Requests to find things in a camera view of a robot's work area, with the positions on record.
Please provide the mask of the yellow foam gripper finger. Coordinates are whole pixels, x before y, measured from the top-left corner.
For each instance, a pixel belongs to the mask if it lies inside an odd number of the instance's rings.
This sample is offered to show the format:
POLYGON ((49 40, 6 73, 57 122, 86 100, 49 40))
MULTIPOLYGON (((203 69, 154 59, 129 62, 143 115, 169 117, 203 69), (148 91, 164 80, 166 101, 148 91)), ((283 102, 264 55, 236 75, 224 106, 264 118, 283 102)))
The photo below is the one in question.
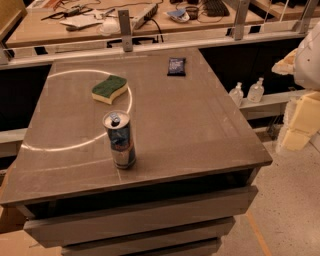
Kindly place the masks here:
POLYGON ((283 59, 273 65, 271 71, 279 75, 292 75, 294 72, 296 52, 297 50, 294 49, 288 53, 283 59))

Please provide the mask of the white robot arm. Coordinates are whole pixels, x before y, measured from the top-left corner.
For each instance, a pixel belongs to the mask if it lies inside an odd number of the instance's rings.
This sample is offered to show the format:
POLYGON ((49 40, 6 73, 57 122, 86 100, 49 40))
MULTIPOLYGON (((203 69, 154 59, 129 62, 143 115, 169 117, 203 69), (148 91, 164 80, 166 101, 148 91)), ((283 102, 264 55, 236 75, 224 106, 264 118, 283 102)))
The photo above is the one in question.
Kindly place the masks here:
POLYGON ((299 46, 272 67, 280 75, 292 75, 297 85, 320 90, 320 29, 315 26, 299 46))

